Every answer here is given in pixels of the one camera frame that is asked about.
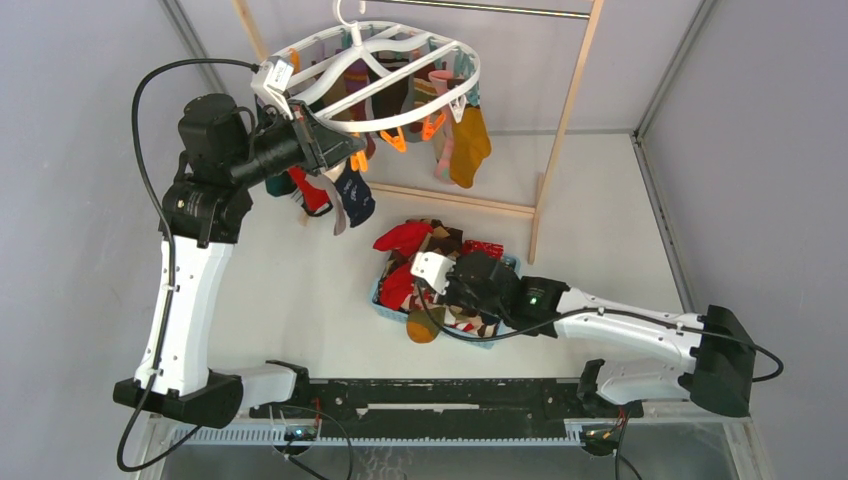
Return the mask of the pink sock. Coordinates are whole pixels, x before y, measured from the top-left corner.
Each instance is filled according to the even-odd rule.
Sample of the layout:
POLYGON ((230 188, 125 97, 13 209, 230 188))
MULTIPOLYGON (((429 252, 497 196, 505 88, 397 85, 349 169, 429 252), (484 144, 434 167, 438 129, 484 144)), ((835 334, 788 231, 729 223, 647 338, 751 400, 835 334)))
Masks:
MULTIPOLYGON (((428 75, 428 78, 435 87, 436 96, 439 97, 448 92, 448 81, 453 78, 453 75, 448 70, 435 70, 428 75)), ((444 121, 430 140, 436 160, 434 177, 443 183, 454 184, 450 175, 454 150, 453 115, 448 104, 441 108, 439 114, 444 117, 444 121)))

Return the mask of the white round clip hanger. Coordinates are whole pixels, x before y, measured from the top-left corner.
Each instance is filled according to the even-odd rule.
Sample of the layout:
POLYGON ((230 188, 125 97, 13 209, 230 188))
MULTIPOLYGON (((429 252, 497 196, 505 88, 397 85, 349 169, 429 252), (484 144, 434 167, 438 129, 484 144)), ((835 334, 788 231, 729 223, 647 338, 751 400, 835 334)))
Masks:
POLYGON ((346 20, 342 15, 342 3, 332 3, 332 14, 337 22, 333 27, 321 30, 294 44, 284 47, 267 56, 279 56, 294 66, 294 73, 286 89, 286 99, 298 100, 311 105, 322 99, 337 81, 344 77, 350 68, 357 64, 366 67, 367 85, 328 104, 314 115, 328 127, 345 133, 379 133, 381 130, 404 127, 422 120, 434 113, 458 95, 466 95, 469 105, 472 92, 479 85, 482 61, 478 53, 469 45, 434 32, 391 21, 346 20), (310 47, 325 40, 344 40, 346 45, 332 56, 310 65, 296 66, 295 54, 303 54, 310 47), (405 56, 409 63, 392 73, 380 65, 377 60, 381 52, 393 52, 405 56), (378 91, 410 76, 413 82, 418 72, 428 66, 435 66, 445 60, 456 63, 459 78, 447 93, 408 110, 399 115, 372 120, 338 120, 336 116, 362 102, 371 100, 378 91))

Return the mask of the grey ribbed sock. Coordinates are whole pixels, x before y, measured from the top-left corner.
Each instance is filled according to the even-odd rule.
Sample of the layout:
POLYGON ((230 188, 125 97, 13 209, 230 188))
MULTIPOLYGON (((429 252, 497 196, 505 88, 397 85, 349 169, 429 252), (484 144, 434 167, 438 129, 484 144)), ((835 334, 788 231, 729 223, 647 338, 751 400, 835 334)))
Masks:
POLYGON ((329 201, 330 201, 330 203, 333 207, 333 210, 335 212, 335 223, 334 223, 333 234, 335 236, 340 236, 341 234, 343 234, 345 232, 345 230, 347 229, 347 225, 348 225, 347 215, 345 213, 341 197, 340 197, 340 195, 339 195, 339 193, 338 193, 338 191, 335 187, 335 184, 333 183, 333 181, 330 178, 328 178, 326 175, 320 175, 318 177, 318 179, 319 179, 319 183, 321 184, 322 188, 324 189, 324 191, 328 195, 328 199, 329 199, 329 201))

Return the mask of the light blue plastic basket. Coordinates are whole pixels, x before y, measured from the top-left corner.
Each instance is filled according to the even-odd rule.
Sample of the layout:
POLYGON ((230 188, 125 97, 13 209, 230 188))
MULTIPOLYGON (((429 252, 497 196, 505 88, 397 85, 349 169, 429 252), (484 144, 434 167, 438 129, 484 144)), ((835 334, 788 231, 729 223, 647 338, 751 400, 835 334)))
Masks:
MULTIPOLYGON (((512 269, 516 274, 520 273, 522 263, 516 256, 505 253, 501 261, 510 269, 512 269)), ((392 310, 388 307, 383 306, 379 302, 380 282, 380 277, 377 277, 372 283, 372 286, 370 287, 370 305, 378 316, 399 324, 406 325, 408 322, 408 313, 406 311, 392 310)), ((436 335, 441 334, 443 337, 446 337, 446 334, 442 332, 436 325, 434 325, 427 315, 424 315, 423 326, 425 328, 428 328, 430 331, 435 331, 436 335)), ((448 330, 454 332, 458 337, 462 337, 465 343, 467 343, 468 339, 479 338, 478 334, 473 333, 471 331, 463 330, 463 323, 460 323, 455 318, 454 314, 447 309, 444 310, 443 326, 446 327, 448 330)), ((508 327, 504 323, 504 321, 500 319, 499 323, 494 325, 493 334, 491 336, 481 337, 481 342, 472 342, 472 345, 475 345, 482 349, 491 350, 494 347, 494 342, 492 341, 492 338, 494 336, 505 335, 506 333, 511 333, 513 331, 513 328, 508 327)))

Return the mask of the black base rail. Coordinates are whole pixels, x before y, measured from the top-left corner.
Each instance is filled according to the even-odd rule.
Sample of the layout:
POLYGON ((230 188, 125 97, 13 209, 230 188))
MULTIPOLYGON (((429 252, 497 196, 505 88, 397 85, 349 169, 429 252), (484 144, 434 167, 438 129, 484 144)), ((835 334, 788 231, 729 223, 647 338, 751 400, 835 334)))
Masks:
POLYGON ((626 409, 570 378, 313 378, 296 365, 292 396, 280 404, 351 419, 358 409, 523 409, 543 419, 612 419, 626 409))

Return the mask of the brown white-striped sock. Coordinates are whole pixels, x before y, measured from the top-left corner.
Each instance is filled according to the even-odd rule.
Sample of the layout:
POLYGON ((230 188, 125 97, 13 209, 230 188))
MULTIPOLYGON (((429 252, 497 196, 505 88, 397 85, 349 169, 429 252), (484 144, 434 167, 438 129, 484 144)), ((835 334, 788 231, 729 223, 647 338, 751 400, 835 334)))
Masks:
MULTIPOLYGON (((390 73, 405 67, 409 59, 393 52, 381 52, 377 57, 381 66, 390 73)), ((410 89, 410 76, 406 75, 395 83, 378 91, 371 97, 373 116, 382 119, 399 115, 403 109, 410 89)))

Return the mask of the orange clothespin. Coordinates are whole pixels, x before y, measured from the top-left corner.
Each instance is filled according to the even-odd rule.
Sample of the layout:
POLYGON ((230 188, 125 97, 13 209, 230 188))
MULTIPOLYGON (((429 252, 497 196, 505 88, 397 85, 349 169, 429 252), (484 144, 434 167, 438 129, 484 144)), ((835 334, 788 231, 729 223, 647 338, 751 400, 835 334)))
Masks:
POLYGON ((349 159, 351 169, 356 172, 364 173, 368 171, 368 138, 364 134, 354 132, 353 136, 360 139, 363 143, 362 148, 355 152, 349 159))
POLYGON ((426 116, 422 120, 421 140, 430 141, 441 129, 445 121, 446 115, 443 112, 426 116))
POLYGON ((396 127, 394 129, 388 130, 381 130, 379 132, 379 136, 384 142, 394 148, 397 152, 407 152, 407 142, 405 134, 401 127, 396 127))

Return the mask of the olive orange-toe sock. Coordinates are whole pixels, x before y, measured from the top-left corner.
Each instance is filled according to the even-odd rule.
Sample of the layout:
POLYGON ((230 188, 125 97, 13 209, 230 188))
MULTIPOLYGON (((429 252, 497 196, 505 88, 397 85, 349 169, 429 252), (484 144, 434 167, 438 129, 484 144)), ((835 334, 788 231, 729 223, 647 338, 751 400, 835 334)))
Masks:
POLYGON ((423 309, 411 311, 406 320, 408 338, 417 344, 434 341, 441 332, 440 327, 444 325, 444 318, 444 307, 431 307, 428 311, 423 309))

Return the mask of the navy sock with lettering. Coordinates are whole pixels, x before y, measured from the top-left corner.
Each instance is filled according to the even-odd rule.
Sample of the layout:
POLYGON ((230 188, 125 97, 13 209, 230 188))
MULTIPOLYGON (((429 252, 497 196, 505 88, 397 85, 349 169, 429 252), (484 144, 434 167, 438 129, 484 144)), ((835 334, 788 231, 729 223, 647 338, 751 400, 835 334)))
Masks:
POLYGON ((339 169, 338 173, 332 183, 341 200, 349 226, 356 228, 373 215, 376 201, 361 173, 355 171, 349 163, 339 169))

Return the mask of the white clothespin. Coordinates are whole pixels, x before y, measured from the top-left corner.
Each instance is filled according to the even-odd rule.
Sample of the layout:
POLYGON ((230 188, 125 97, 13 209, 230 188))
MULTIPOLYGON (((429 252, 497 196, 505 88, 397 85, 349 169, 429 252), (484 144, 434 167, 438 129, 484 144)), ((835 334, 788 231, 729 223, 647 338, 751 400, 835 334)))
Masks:
POLYGON ((451 99, 447 104, 453 121, 456 124, 460 124, 462 122, 464 112, 467 106, 467 98, 466 95, 458 95, 455 98, 451 99))

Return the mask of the mustard yellow sock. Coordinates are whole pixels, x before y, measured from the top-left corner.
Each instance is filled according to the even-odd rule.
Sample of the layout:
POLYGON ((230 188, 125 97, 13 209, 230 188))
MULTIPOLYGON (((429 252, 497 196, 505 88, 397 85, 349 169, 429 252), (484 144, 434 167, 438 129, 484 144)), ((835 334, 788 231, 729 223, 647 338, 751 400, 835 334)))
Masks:
POLYGON ((454 150, 450 175, 456 185, 470 189, 483 161, 491 155, 492 146, 483 112, 467 106, 462 122, 453 125, 454 150))

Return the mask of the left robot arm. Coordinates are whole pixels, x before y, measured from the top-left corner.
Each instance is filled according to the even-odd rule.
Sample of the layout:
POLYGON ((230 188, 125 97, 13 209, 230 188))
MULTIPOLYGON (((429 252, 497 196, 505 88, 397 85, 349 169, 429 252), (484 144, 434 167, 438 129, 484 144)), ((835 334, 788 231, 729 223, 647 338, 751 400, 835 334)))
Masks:
POLYGON ((292 167, 321 174, 343 166, 365 143, 318 120, 301 101, 285 116, 273 106, 247 127, 225 94, 190 101, 178 124, 184 149, 161 202, 162 274, 155 320, 139 367, 113 389, 114 401, 210 428, 238 412, 274 404, 290 417, 311 407, 311 388, 296 370, 269 361, 216 372, 208 344, 217 293, 252 208, 250 189, 292 167))

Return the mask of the red and cream Christmas sock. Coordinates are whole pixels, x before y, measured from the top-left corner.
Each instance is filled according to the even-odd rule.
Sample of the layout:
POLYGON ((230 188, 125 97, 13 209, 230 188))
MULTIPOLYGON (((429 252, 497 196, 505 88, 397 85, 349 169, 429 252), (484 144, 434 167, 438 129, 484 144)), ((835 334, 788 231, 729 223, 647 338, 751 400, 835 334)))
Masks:
POLYGON ((307 217, 321 217, 332 211, 333 207, 326 191, 310 184, 305 171, 299 167, 291 167, 287 173, 295 187, 293 199, 307 217))

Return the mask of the brown argyle sock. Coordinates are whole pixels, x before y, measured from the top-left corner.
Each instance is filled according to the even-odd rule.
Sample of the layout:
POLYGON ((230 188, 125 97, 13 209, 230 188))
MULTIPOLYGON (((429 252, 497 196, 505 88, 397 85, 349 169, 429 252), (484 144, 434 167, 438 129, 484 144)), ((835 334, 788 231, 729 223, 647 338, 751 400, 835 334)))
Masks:
POLYGON ((421 219, 432 231, 427 233, 420 244, 419 252, 434 252, 456 260, 462 250, 464 231, 444 224, 438 219, 421 219))

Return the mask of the wooden rack frame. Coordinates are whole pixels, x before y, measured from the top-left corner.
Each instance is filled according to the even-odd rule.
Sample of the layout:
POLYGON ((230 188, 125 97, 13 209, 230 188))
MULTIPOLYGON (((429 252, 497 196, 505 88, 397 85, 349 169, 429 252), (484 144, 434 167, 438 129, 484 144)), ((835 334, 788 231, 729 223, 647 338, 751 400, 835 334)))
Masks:
MULTIPOLYGON (((533 263, 537 255, 540 223, 548 193, 549 178, 555 172, 560 158, 565 141, 567 124, 575 106, 579 85, 583 78, 585 65, 604 4, 601 1, 594 1, 588 12, 528 9, 517 6, 457 1, 431 1, 428 5, 431 8, 556 17, 583 21, 586 24, 580 51, 575 62, 558 128, 552 143, 547 167, 545 172, 538 178, 534 205, 528 206, 484 200, 481 198, 391 184, 375 184, 373 186, 377 191, 403 197, 422 198, 457 205, 480 207, 494 210, 499 214, 512 213, 529 217, 532 220, 532 225, 527 260, 529 263, 533 263)), ((479 151, 485 131, 485 122, 478 104, 471 101, 470 93, 479 83, 482 63, 476 51, 470 46, 449 37, 400 23, 364 20, 347 21, 342 16, 341 2, 336 1, 332 5, 332 13, 337 22, 336 26, 325 29, 309 38, 285 47, 275 54, 271 54, 256 25, 248 3, 245 1, 236 1, 233 7, 240 18, 257 58, 260 60, 262 66, 265 67, 274 68, 278 62, 288 64, 295 53, 301 52, 325 38, 335 35, 350 35, 352 42, 350 47, 312 66, 299 69, 287 82, 288 85, 295 86, 308 78, 317 76, 319 78, 318 82, 305 90, 300 97, 305 103, 311 104, 321 99, 335 84, 337 79, 342 77, 344 72, 358 60, 364 61, 378 75, 379 79, 377 82, 319 111, 317 114, 318 119, 324 125, 343 133, 378 133, 385 142, 392 145, 397 151, 403 151, 405 141, 401 133, 403 126, 419 121, 423 126, 421 133, 423 140, 429 141, 438 130, 444 130, 447 144, 453 146, 455 151, 461 151, 463 149, 479 151), (434 62, 451 52, 456 52, 459 55, 460 58, 456 63, 459 70, 464 72, 465 75, 459 79, 454 88, 446 89, 442 95, 433 101, 406 113, 387 118, 348 122, 335 120, 334 117, 338 112, 371 98, 375 93, 385 90, 400 80, 414 78, 416 72, 426 63, 434 62)))

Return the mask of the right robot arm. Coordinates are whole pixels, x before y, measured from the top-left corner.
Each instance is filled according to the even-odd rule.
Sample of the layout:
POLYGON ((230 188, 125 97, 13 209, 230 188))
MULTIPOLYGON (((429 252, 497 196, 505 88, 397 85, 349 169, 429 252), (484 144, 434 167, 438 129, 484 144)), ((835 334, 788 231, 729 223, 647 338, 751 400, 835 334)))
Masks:
POLYGON ((416 288, 436 304, 492 317, 507 327, 508 337, 584 339, 636 354, 633 361, 585 364, 577 393, 589 415, 653 400, 686 400, 732 418, 750 412, 761 350, 725 307, 711 305, 703 314, 637 308, 562 281, 521 277, 480 251, 457 259, 419 252, 411 273, 416 288))

